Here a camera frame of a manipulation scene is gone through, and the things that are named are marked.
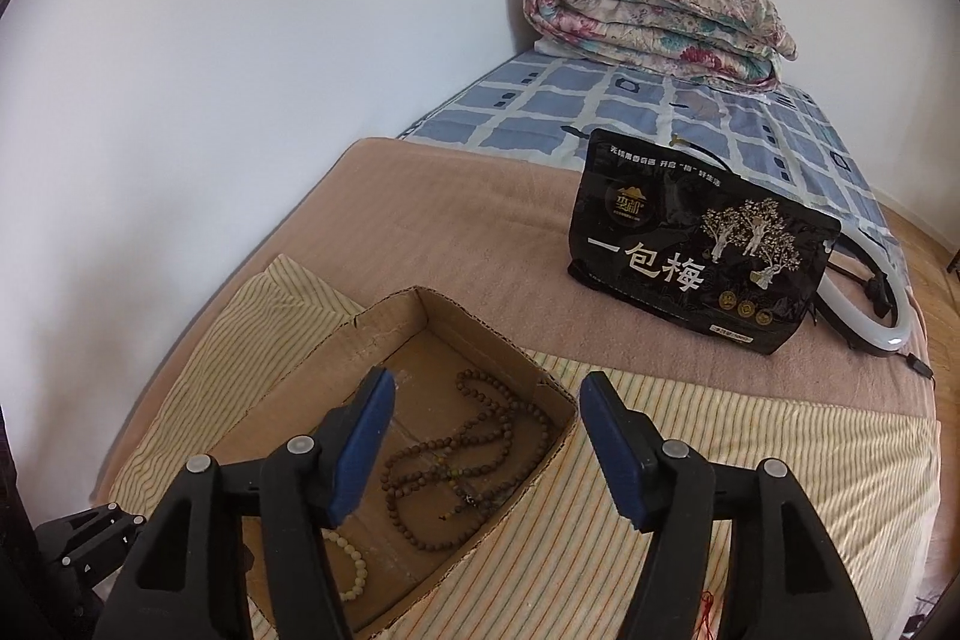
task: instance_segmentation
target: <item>blue gripper pad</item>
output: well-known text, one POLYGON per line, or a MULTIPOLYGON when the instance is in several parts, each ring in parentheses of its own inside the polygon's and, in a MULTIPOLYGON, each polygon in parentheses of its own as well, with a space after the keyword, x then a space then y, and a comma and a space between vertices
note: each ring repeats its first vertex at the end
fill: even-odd
POLYGON ((344 518, 360 504, 360 497, 363 496, 367 479, 373 469, 373 461, 376 461, 383 435, 390 425, 390 419, 394 417, 394 401, 397 396, 394 376, 387 369, 379 372, 368 394, 358 392, 358 398, 352 402, 353 405, 360 404, 363 407, 333 470, 333 496, 326 513, 334 528, 339 527, 344 518), (366 402, 360 398, 362 395, 367 396, 366 402))
POLYGON ((629 518, 634 528, 640 528, 647 516, 641 493, 640 461, 620 429, 623 417, 613 410, 611 394, 626 413, 607 376, 590 372, 580 386, 580 415, 617 512, 629 518))

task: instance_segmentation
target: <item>blue checkered bed sheet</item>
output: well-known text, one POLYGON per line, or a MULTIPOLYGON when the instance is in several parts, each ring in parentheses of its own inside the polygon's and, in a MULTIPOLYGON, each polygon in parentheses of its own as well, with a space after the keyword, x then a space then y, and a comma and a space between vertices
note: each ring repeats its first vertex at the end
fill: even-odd
POLYGON ((608 128, 667 145, 673 134, 738 175, 851 221, 904 256, 839 134, 805 92, 729 94, 672 77, 534 50, 517 55, 416 121, 400 138, 582 172, 586 134, 608 128))

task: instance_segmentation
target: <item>black snack bag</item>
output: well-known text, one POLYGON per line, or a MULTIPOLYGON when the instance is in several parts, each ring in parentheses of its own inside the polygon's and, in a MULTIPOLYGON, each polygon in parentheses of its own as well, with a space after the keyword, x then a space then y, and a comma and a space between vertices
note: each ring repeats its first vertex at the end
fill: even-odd
POLYGON ((675 148, 598 128, 570 275, 764 355, 800 326, 840 223, 675 148))

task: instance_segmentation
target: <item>tree illustration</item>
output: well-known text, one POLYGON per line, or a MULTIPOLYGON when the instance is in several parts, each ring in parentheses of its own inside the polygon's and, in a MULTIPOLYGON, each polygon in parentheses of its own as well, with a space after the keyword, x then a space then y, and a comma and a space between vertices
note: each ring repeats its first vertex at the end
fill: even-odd
POLYGON ((740 207, 741 220, 747 230, 749 237, 746 247, 743 248, 745 256, 757 255, 760 244, 768 231, 782 231, 784 229, 784 220, 776 214, 776 200, 763 199, 760 203, 748 199, 740 207))
POLYGON ((766 228, 757 254, 767 263, 767 268, 751 272, 750 279, 763 290, 767 290, 774 275, 784 269, 800 268, 800 253, 794 247, 793 237, 784 231, 782 220, 776 220, 766 228))
MULTIPOLYGON (((729 242, 734 241, 734 244, 739 244, 736 242, 737 235, 743 234, 743 217, 740 210, 733 207, 728 207, 723 212, 707 210, 704 213, 704 231, 714 240, 710 258, 717 263, 729 242)), ((747 241, 746 235, 743 236, 742 241, 747 241)))

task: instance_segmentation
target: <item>brown blanket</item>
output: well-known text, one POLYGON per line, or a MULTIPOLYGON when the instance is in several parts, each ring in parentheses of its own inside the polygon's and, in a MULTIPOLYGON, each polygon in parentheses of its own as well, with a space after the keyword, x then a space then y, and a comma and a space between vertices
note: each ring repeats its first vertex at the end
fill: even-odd
POLYGON ((763 357, 575 283, 566 230, 580 175, 401 140, 355 143, 198 315, 157 370, 101 474, 109 487, 210 323, 280 253, 368 306, 433 287, 515 344, 581 362, 772 396, 933 418, 929 381, 803 322, 763 357))

